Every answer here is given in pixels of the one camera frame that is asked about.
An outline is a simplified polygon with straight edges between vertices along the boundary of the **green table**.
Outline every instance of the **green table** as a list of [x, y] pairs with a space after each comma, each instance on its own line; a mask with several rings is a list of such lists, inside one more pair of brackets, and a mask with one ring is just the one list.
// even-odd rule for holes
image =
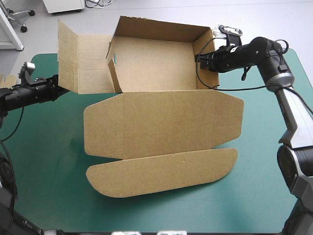
[[[286, 60], [295, 88], [313, 106], [312, 87], [296, 53]], [[56, 54], [36, 55], [33, 77], [58, 72]], [[256, 68], [245, 82], [242, 70], [221, 74], [222, 88], [262, 85]], [[233, 170], [206, 185], [125, 199], [99, 194], [88, 183], [90, 165], [113, 161], [84, 152], [84, 109], [114, 94], [67, 93], [55, 102], [25, 108], [17, 133], [6, 142], [19, 189], [16, 210], [44, 229], [64, 231], [278, 232], [295, 198], [276, 162], [285, 124], [274, 94], [265, 89], [230, 93], [245, 101], [241, 136], [219, 147], [238, 149]], [[1, 136], [11, 133], [20, 110], [9, 113]]]

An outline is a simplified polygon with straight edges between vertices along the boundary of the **cardboard tab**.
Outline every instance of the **cardboard tab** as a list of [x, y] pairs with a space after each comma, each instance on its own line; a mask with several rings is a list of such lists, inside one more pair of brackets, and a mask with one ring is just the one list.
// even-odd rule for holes
[[86, 175], [99, 193], [130, 197], [219, 180], [236, 159], [235, 149], [210, 149], [92, 165]]
[[132, 159], [210, 149], [240, 135], [243, 107], [213, 90], [123, 93], [85, 109], [85, 151]]
[[108, 66], [109, 66], [109, 70], [110, 70], [110, 74], [111, 74], [115, 93], [122, 93], [121, 87], [119, 86], [119, 82], [117, 80], [115, 63], [114, 63], [113, 59], [110, 60], [110, 62], [108, 63]]
[[78, 94], [114, 92], [106, 59], [109, 35], [77, 35], [58, 23], [59, 86]]

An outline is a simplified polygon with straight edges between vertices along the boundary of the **cable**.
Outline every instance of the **cable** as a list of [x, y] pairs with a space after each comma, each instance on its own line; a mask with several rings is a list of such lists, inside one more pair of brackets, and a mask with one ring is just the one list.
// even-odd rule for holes
[[0, 141], [0, 145], [2, 146], [2, 148], [5, 151], [5, 154], [6, 154], [6, 157], [7, 157], [8, 161], [9, 161], [11, 172], [12, 172], [12, 179], [13, 179], [14, 190], [13, 190], [12, 199], [11, 199], [11, 210], [13, 211], [14, 210], [15, 198], [16, 198], [17, 192], [18, 192], [17, 191], [17, 187], [16, 187], [16, 179], [15, 179], [15, 174], [14, 174], [14, 169], [13, 169], [13, 164], [12, 164], [12, 159], [11, 159], [10, 153], [7, 150], [7, 148], [5, 147], [5, 145], [4, 145], [4, 143], [2, 141]]
[[109, 2], [105, 3], [105, 0], [99, 0], [99, 2], [95, 3], [95, 5], [90, 5], [91, 0], [85, 0], [85, 6], [87, 8], [100, 8], [103, 9], [105, 6], [112, 4], [116, 0], [109, 0]]
[[288, 90], [292, 93], [294, 93], [303, 103], [303, 105], [310, 111], [310, 113], [313, 115], [313, 110], [309, 107], [309, 105], [305, 102], [304, 98], [302, 98], [302, 96], [296, 92], [294, 89], [290, 88], [290, 87], [282, 87], [282, 89]]
[[[313, 115], [313, 110], [308, 106], [308, 104], [305, 102], [305, 100], [302, 98], [302, 96], [296, 92], [294, 89], [290, 88], [290, 87], [282, 87], [281, 85], [279, 84], [271, 84], [271, 85], [264, 85], [264, 86], [260, 86], [260, 87], [251, 87], [251, 88], [241, 88], [241, 89], [218, 89], [218, 88], [214, 88], [214, 87], [211, 87], [207, 84], [205, 84], [202, 79], [200, 78], [199, 76], [199, 66], [198, 66], [198, 63], [199, 63], [199, 58], [200, 58], [200, 55], [203, 53], [204, 49], [209, 45], [209, 43], [211, 41], [213, 41], [214, 39], [216, 38], [211, 38], [205, 45], [204, 47], [201, 49], [198, 57], [197, 57], [197, 62], [196, 62], [196, 73], [197, 73], [197, 78], [199, 79], [199, 81], [204, 85], [206, 86], [207, 88], [210, 88], [212, 90], [215, 90], [215, 91], [221, 91], [221, 92], [239, 92], [239, 91], [251, 91], [251, 90], [257, 90], [257, 89], [261, 89], [261, 88], [267, 88], [267, 87], [279, 87], [278, 90], [281, 90], [281, 89], [285, 89], [285, 90], [288, 90], [290, 92], [292, 92], [293, 94], [295, 94], [300, 100], [301, 102], [303, 103], [303, 105], [309, 110], [309, 112]], [[285, 40], [276, 40], [275, 42], [278, 42], [278, 41], [283, 41], [286, 43], [286, 49], [283, 50], [283, 51], [280, 51], [280, 52], [277, 52], [278, 54], [280, 54], [280, 56], [282, 56], [282, 54], [285, 54], [287, 51], [288, 51], [288, 48], [289, 48], [289, 44], [287, 43], [287, 41]]]
[[22, 107], [21, 116], [20, 116], [19, 122], [18, 122], [18, 124], [16, 125], [14, 131], [13, 131], [8, 137], [2, 139], [2, 140], [1, 140], [2, 142], [8, 140], [9, 138], [11, 138], [11, 137], [15, 134], [15, 132], [17, 131], [17, 129], [18, 129], [20, 123], [21, 123], [21, 120], [22, 120], [22, 117], [23, 117], [23, 113], [24, 113], [24, 107]]

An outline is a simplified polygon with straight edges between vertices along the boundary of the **black cable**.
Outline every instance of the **black cable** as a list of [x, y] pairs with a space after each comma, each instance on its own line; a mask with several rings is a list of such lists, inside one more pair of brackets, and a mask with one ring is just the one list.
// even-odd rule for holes
[[[264, 85], [264, 86], [260, 86], [260, 87], [251, 87], [251, 88], [241, 88], [241, 89], [218, 89], [218, 88], [214, 88], [214, 87], [211, 87], [207, 84], [205, 84], [202, 79], [200, 78], [199, 76], [199, 66], [198, 66], [198, 63], [199, 63], [199, 58], [200, 58], [200, 55], [203, 53], [204, 49], [209, 45], [209, 43], [211, 41], [213, 41], [214, 39], [216, 38], [211, 38], [205, 45], [204, 47], [201, 49], [198, 57], [197, 57], [197, 62], [196, 62], [196, 72], [197, 72], [197, 78], [199, 79], [199, 81], [204, 85], [206, 86], [207, 88], [210, 88], [212, 90], [215, 90], [215, 91], [221, 91], [221, 92], [239, 92], [239, 91], [251, 91], [251, 90], [257, 90], [257, 89], [261, 89], [261, 88], [267, 88], [267, 87], [279, 87], [278, 89], [285, 89], [285, 90], [288, 90], [290, 92], [292, 92], [293, 94], [295, 94], [300, 100], [301, 102], [303, 103], [303, 105], [310, 111], [310, 113], [313, 115], [313, 110], [308, 106], [308, 104], [305, 102], [305, 100], [302, 98], [302, 96], [296, 92], [294, 89], [290, 88], [290, 87], [282, 87], [281, 85], [279, 84], [271, 84], [271, 85]], [[289, 49], [289, 44], [287, 41], [285, 40], [282, 40], [282, 39], [279, 39], [279, 40], [276, 40], [275, 42], [278, 42], [278, 41], [283, 41], [286, 43], [286, 49], [283, 50], [283, 51], [276, 51], [281, 57], [282, 57], [282, 54], [285, 54], [288, 49]]]
[[283, 87], [283, 89], [288, 90], [292, 93], [294, 93], [303, 103], [303, 105], [310, 111], [310, 113], [313, 115], [313, 110], [309, 107], [309, 105], [305, 102], [304, 98], [302, 98], [302, 96], [296, 92], [294, 89], [290, 88], [290, 87]]
[[11, 198], [11, 210], [13, 211], [14, 210], [15, 199], [16, 199], [16, 196], [17, 196], [16, 179], [15, 179], [15, 174], [14, 174], [14, 169], [13, 169], [11, 155], [10, 155], [9, 151], [7, 150], [7, 148], [5, 147], [5, 145], [4, 145], [4, 143], [2, 141], [0, 141], [0, 145], [2, 146], [2, 148], [5, 151], [5, 154], [6, 154], [6, 157], [7, 157], [8, 161], [9, 161], [11, 172], [12, 172], [12, 180], [13, 180], [14, 190], [13, 190], [12, 198]]
[[15, 134], [15, 132], [17, 131], [17, 129], [18, 129], [18, 127], [19, 127], [20, 123], [21, 123], [21, 120], [22, 120], [22, 117], [23, 117], [23, 113], [24, 113], [24, 107], [22, 107], [20, 120], [19, 120], [18, 124], [16, 125], [16, 127], [15, 127], [14, 131], [13, 131], [13, 132], [12, 132], [12, 133], [8, 136], [8, 137], [6, 137], [6, 138], [2, 139], [2, 140], [1, 140], [2, 142], [4, 142], [4, 141], [8, 140], [9, 138], [11, 138], [11, 137]]
[[209, 43], [211, 41], [213, 41], [214, 39], [216, 38], [211, 38], [209, 41], [207, 41], [207, 43], [204, 45], [204, 47], [201, 49], [198, 57], [197, 57], [197, 62], [196, 62], [196, 73], [197, 73], [197, 78], [199, 79], [199, 81], [204, 85], [206, 86], [207, 88], [210, 88], [212, 90], [215, 90], [215, 91], [220, 91], [220, 92], [239, 92], [239, 91], [251, 91], [251, 90], [257, 90], [257, 89], [261, 89], [261, 88], [267, 88], [267, 87], [280, 87], [280, 85], [275, 85], [275, 84], [272, 84], [272, 85], [264, 85], [264, 86], [260, 86], [260, 87], [250, 87], [250, 88], [240, 88], [240, 89], [218, 89], [218, 88], [214, 88], [214, 87], [211, 87], [207, 84], [205, 84], [202, 79], [200, 78], [199, 76], [199, 66], [198, 66], [198, 63], [199, 63], [199, 58], [200, 58], [200, 55], [202, 54], [202, 52], [204, 51], [204, 49], [209, 45]]

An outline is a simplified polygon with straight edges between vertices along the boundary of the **cardboard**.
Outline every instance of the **cardboard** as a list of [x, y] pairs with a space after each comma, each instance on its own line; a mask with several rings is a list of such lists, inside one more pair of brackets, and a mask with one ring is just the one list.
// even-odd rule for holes
[[[234, 166], [214, 146], [241, 133], [243, 101], [208, 90], [195, 55], [209, 27], [119, 19], [114, 36], [77, 35], [59, 22], [59, 85], [79, 94], [122, 93], [84, 112], [85, 151], [123, 159], [91, 166], [100, 193], [128, 197], [213, 182]], [[214, 51], [214, 41], [203, 51]], [[212, 87], [215, 72], [200, 70]]]
[[[212, 37], [209, 27], [120, 17], [107, 56], [115, 63], [115, 92], [206, 89], [197, 84], [195, 54]], [[213, 50], [214, 42], [205, 52]], [[215, 72], [201, 77], [219, 84]]]
[[59, 21], [59, 86], [78, 94], [114, 92], [106, 59], [111, 39], [109, 35], [77, 35]]
[[243, 107], [214, 90], [119, 94], [85, 109], [85, 151], [133, 159], [211, 149], [240, 135]]
[[16, 76], [14, 75], [8, 75], [6, 79], [4, 79], [4, 76], [0, 74], [0, 88], [11, 88], [16, 85]]
[[130, 197], [210, 183], [235, 165], [235, 149], [210, 149], [92, 165], [91, 185], [109, 197]]

